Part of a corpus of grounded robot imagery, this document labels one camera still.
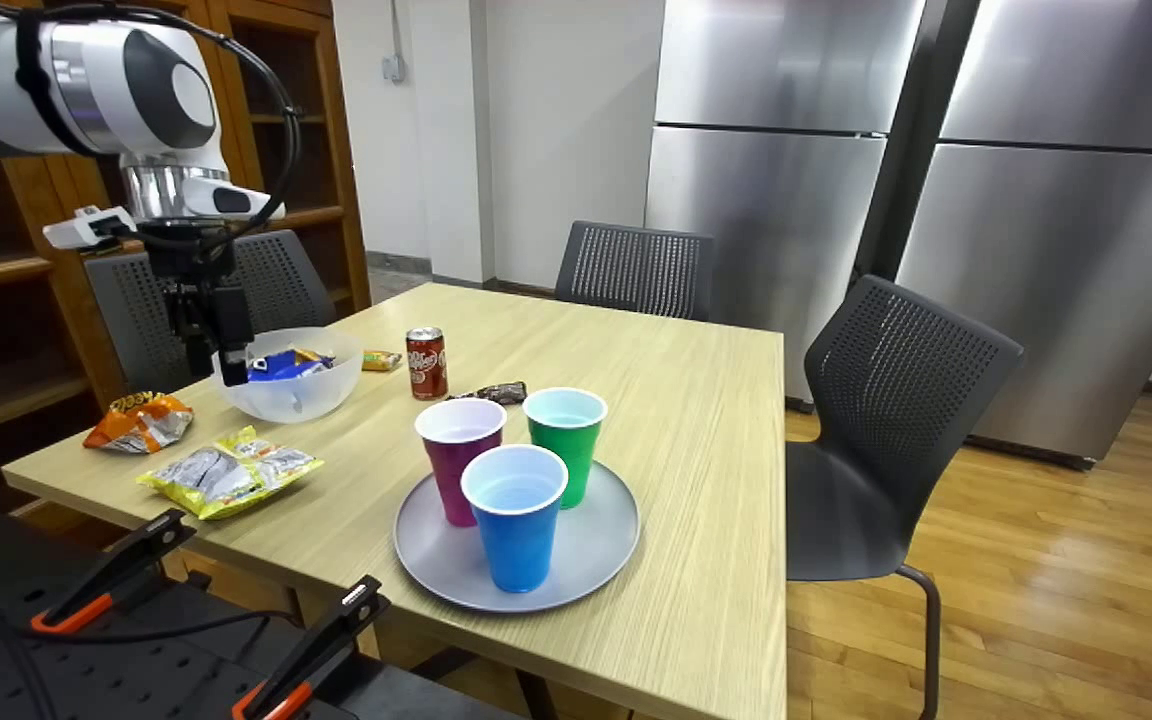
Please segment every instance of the bowl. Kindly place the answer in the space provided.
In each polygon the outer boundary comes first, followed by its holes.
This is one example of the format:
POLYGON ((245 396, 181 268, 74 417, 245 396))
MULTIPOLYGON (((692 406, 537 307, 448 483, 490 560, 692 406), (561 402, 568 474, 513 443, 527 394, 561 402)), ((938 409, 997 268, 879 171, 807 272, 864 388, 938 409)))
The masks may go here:
POLYGON ((358 349, 327 330, 275 330, 249 343, 249 385, 227 385, 227 402, 269 425, 306 425, 334 413, 358 385, 358 349), (327 370, 275 378, 250 374, 278 352, 327 355, 327 370))

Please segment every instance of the orange snack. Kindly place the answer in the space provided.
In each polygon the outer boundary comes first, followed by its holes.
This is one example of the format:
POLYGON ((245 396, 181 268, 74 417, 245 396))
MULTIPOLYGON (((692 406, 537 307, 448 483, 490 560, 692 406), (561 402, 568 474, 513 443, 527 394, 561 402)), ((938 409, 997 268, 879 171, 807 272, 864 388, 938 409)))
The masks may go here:
POLYGON ((83 449, 146 458, 193 429, 193 409, 166 394, 131 394, 106 406, 83 449))

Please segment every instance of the green cup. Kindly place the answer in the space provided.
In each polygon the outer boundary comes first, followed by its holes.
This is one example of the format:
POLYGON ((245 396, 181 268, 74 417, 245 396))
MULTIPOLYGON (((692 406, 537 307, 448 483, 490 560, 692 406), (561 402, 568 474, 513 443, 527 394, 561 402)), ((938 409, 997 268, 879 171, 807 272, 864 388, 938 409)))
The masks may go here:
POLYGON ((606 406, 596 394, 543 388, 527 396, 525 413, 533 443, 552 449, 568 463, 561 509, 575 509, 583 500, 583 479, 606 419, 606 406))

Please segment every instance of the refrigerator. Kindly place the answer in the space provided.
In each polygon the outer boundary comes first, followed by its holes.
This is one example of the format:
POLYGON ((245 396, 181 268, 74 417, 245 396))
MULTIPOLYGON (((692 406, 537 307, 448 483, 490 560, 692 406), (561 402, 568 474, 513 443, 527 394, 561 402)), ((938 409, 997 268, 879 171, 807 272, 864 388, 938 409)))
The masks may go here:
POLYGON ((921 0, 666 0, 648 229, 716 242, 713 320, 783 333, 783 388, 847 293, 921 0))
POLYGON ((1091 467, 1152 378, 1152 0, 978 0, 895 283, 1023 343, 978 439, 1091 467))

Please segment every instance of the white wall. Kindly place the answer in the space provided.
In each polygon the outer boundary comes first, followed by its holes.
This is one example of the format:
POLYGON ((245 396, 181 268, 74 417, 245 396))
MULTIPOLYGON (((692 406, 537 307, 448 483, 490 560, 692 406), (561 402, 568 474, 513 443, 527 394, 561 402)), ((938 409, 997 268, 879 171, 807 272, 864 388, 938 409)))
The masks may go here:
POLYGON ((334 0, 334 53, 369 252, 428 256, 414 86, 379 75, 391 53, 389 0, 334 0))
POLYGON ((552 287, 573 219, 639 225, 664 0, 334 0, 369 252, 552 287))
POLYGON ((403 0, 409 80, 389 0, 334 0, 338 86, 369 252, 431 262, 436 277, 488 279, 471 0, 403 0))
POLYGON ((496 277, 552 287, 573 219, 645 225, 658 0, 484 0, 496 277))

